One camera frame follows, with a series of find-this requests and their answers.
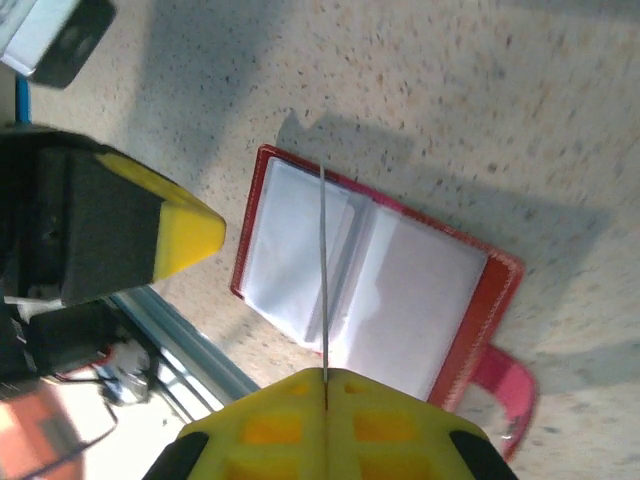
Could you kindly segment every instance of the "black cable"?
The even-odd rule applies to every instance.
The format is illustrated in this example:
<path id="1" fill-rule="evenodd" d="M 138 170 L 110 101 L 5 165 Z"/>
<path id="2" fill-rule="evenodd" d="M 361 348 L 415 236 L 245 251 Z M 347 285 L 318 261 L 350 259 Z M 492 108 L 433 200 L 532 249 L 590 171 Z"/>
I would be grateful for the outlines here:
<path id="1" fill-rule="evenodd" d="M 58 379 L 58 381 L 61 381 L 62 383 L 76 383 L 76 384 L 77 383 L 101 383 L 101 384 L 104 384 L 105 382 L 107 382 L 109 380 L 110 379 L 108 379 L 108 378 L 102 378 L 102 377 L 91 378 L 91 379 L 70 379 L 70 378 L 62 377 L 62 380 Z M 94 445 L 98 444 L 99 442 L 101 442 L 102 440 L 107 438 L 109 435 L 111 435 L 115 431 L 115 429 L 118 427 L 118 417 L 116 416 L 115 412 L 111 408 L 111 405 L 109 405 L 109 403 L 106 400 L 104 401 L 104 406 L 107 409 L 107 412 L 109 413 L 109 416 L 113 420 L 113 426 L 109 430 L 107 430 L 105 433 L 103 433 L 102 435 L 100 435 L 97 438 L 94 438 L 93 440 L 91 440 L 89 442 L 80 442 L 73 450 L 68 452 L 66 455 L 60 457 L 55 462 L 51 462 L 50 464 L 45 465 L 44 467 L 39 468 L 38 470 L 25 475 L 20 480 L 38 480 L 40 477 L 43 477 L 44 475 L 47 475 L 52 470 L 55 470 L 55 469 L 61 467 L 62 465 L 64 465 L 67 462 L 71 462 L 71 461 L 75 460 L 76 457 L 82 455 L 85 451 L 87 451 L 88 449 L 90 449 L 91 447 L 93 447 Z"/>

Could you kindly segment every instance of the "red card holder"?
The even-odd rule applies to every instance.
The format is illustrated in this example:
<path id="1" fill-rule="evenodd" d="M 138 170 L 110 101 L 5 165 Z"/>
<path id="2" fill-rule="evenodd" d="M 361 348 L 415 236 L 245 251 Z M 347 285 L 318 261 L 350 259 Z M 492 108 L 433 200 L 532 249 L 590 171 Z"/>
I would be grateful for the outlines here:
<path id="1" fill-rule="evenodd" d="M 241 299 L 245 299 L 243 278 L 250 256 L 256 218 L 260 214 L 260 198 L 265 178 L 269 162 L 273 158 L 303 172 L 319 175 L 319 167 L 316 164 L 298 156 L 269 145 L 263 145 L 258 149 L 231 282 L 231 291 Z M 326 179 L 350 192 L 369 197 L 375 204 L 397 212 L 402 217 L 413 219 L 486 254 L 486 263 L 471 295 L 466 313 L 426 400 L 452 411 L 467 385 L 470 382 L 478 383 L 496 396 L 505 408 L 511 425 L 511 431 L 505 435 L 505 438 L 509 437 L 505 442 L 505 455 L 510 456 L 523 438 L 530 422 L 536 401 L 535 381 L 523 365 L 490 346 L 489 341 L 522 280 L 522 262 L 343 175 L 327 171 Z"/>

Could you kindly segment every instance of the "yellow plastic part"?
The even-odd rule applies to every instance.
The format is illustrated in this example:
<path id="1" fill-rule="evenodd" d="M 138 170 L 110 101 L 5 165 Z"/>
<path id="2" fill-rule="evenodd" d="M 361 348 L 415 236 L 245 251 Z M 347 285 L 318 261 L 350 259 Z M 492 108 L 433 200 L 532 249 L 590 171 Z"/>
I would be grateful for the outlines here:
<path id="1" fill-rule="evenodd" d="M 477 426 L 373 380 L 308 369 L 186 426 L 209 441 L 189 480 L 473 480 L 449 432 Z"/>
<path id="2" fill-rule="evenodd" d="M 114 153 L 97 158 L 113 173 L 165 200 L 160 209 L 154 282 L 220 250 L 226 224 L 204 202 L 135 160 Z"/>

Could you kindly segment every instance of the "speckled floor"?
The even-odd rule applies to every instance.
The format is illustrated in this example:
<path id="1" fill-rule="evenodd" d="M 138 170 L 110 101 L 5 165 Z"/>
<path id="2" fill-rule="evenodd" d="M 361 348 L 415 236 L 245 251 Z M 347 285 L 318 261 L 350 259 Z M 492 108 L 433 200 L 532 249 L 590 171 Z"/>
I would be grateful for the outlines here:
<path id="1" fill-rule="evenodd" d="M 640 475 L 640 6 L 120 0 L 35 119 L 193 190 L 223 251 L 159 290 L 259 383 L 317 363 L 228 291 L 256 148 L 328 164 L 522 257 L 495 342 L 542 398 L 522 478 Z M 481 396 L 461 407 L 481 423 Z"/>

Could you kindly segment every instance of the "pink strap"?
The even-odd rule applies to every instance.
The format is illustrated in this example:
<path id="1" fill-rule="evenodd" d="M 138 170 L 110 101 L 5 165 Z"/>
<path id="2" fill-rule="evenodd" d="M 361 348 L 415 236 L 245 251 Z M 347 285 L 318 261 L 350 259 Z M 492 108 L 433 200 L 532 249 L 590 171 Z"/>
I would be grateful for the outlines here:
<path id="1" fill-rule="evenodd" d="M 522 441 L 537 400 L 531 372 L 502 350 L 489 345 L 471 381 L 495 396 L 504 406 L 509 429 L 503 436 L 503 457 L 509 460 Z"/>

